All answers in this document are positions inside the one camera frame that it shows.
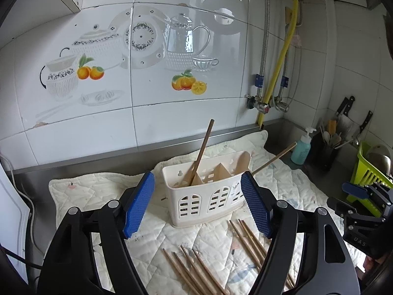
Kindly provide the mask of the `right human hand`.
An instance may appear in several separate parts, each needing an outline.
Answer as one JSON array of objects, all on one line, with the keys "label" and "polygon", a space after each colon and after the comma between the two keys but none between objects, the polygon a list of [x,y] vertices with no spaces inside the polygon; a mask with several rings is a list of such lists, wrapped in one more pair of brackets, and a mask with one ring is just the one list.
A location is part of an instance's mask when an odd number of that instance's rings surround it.
[{"label": "right human hand", "polygon": [[373,271],[379,265],[380,265],[380,261],[379,260],[375,260],[375,259],[373,259],[373,258],[371,258],[369,256],[365,257],[364,264],[363,264],[365,273]]}]

